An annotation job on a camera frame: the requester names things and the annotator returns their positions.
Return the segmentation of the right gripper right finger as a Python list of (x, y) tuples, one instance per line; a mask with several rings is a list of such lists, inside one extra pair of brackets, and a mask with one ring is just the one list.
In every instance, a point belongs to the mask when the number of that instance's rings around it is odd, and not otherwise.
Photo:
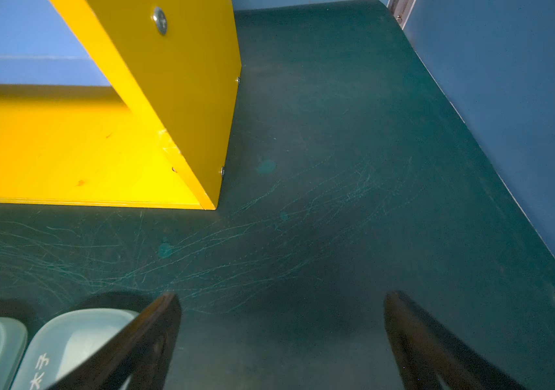
[(405, 389), (523, 389), (407, 294), (384, 300), (386, 333)]

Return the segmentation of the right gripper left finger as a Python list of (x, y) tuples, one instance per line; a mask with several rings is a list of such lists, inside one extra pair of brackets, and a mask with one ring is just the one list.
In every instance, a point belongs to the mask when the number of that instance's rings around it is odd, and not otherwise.
[(178, 296), (165, 292), (52, 389), (162, 389), (181, 326)]

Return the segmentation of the light teal pencil case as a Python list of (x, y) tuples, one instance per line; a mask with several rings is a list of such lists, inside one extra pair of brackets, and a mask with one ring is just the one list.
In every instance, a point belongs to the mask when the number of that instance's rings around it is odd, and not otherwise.
[(13, 389), (47, 389), (80, 366), (139, 314), (132, 310), (74, 310), (39, 329), (25, 350)]

